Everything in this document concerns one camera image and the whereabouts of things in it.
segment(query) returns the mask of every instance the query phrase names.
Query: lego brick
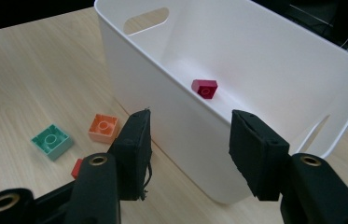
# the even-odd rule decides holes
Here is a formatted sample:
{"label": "lego brick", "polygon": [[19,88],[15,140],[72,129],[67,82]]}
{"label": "lego brick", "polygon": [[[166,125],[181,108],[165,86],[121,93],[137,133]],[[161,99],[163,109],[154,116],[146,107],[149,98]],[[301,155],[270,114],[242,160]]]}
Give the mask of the lego brick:
{"label": "lego brick", "polygon": [[212,99],[217,89],[215,80],[194,79],[191,88],[204,99]]}
{"label": "lego brick", "polygon": [[72,170],[72,173],[71,173],[71,176],[74,179],[77,179],[78,171],[80,170],[80,165],[81,165],[82,162],[83,162],[82,159],[77,159],[77,161],[75,163],[74,169]]}
{"label": "lego brick", "polygon": [[89,128],[89,137],[93,141],[112,144],[118,135],[118,118],[96,114]]}
{"label": "lego brick", "polygon": [[58,157],[73,145],[73,141],[69,135],[54,124],[51,124],[31,141],[52,161],[57,160]]}

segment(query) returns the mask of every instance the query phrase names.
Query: bolt hole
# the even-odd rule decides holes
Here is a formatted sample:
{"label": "bolt hole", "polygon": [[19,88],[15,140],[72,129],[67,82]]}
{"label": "bolt hole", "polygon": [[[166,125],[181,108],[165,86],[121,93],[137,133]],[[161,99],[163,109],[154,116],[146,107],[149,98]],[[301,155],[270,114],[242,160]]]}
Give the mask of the bolt hole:
{"label": "bolt hole", "polygon": [[90,160],[90,165],[98,166],[98,165],[104,164],[105,162],[107,162],[107,157],[105,157],[105,156],[96,156],[96,157],[94,157],[94,158],[92,158]]}
{"label": "bolt hole", "polygon": [[315,158],[310,157],[310,156],[302,156],[302,157],[300,157],[300,159],[302,160],[302,162],[304,162],[307,165],[311,165],[311,166],[320,166],[320,165],[322,165],[320,160],[315,159]]}
{"label": "bolt hole", "polygon": [[20,200],[20,195],[17,193],[9,193],[0,196],[0,212],[6,211],[7,209],[14,206]]}

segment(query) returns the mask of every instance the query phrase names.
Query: orange lego brick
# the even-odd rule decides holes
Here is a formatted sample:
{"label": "orange lego brick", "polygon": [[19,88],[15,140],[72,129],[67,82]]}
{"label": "orange lego brick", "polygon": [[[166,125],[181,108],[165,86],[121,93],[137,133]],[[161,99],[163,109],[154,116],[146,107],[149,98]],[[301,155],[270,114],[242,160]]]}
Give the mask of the orange lego brick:
{"label": "orange lego brick", "polygon": [[89,129],[89,137],[96,142],[112,144],[118,135],[118,118],[96,114]]}

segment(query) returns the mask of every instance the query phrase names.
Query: bin handle cutout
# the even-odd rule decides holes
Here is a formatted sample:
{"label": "bin handle cutout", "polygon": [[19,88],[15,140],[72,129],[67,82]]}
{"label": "bin handle cutout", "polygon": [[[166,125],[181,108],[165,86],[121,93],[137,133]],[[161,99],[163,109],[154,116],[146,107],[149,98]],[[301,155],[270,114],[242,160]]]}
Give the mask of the bin handle cutout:
{"label": "bin handle cutout", "polygon": [[134,35],[144,30],[163,24],[168,19],[170,11],[167,7],[149,11],[139,16],[129,18],[124,23],[124,34]]}
{"label": "bin handle cutout", "polygon": [[304,153],[307,151],[307,149],[313,143],[313,140],[315,139],[315,137],[319,134],[319,132],[325,126],[328,118],[330,118],[330,115],[325,116],[319,123],[317,123],[317,124],[315,124],[315,126],[313,126],[313,129],[311,130],[310,134],[308,135],[307,140],[304,142],[304,144],[302,145],[302,147],[299,150],[300,153]]}

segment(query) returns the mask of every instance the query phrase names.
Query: lego stud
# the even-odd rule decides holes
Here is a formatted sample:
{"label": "lego stud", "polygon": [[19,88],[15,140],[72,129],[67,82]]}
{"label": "lego stud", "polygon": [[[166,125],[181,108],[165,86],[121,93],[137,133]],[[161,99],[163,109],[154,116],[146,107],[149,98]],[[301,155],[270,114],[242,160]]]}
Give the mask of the lego stud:
{"label": "lego stud", "polygon": [[45,143],[47,145],[47,148],[49,149],[53,149],[56,146],[58,146],[58,144],[60,144],[60,140],[57,138],[56,135],[54,134],[49,134],[46,138],[45,138]]}
{"label": "lego stud", "polygon": [[215,80],[194,79],[191,88],[204,99],[212,99],[217,89]]}
{"label": "lego stud", "polygon": [[300,157],[301,161],[304,162],[307,165],[311,166],[320,166],[322,165],[322,162],[314,157],[310,156],[301,156]]}

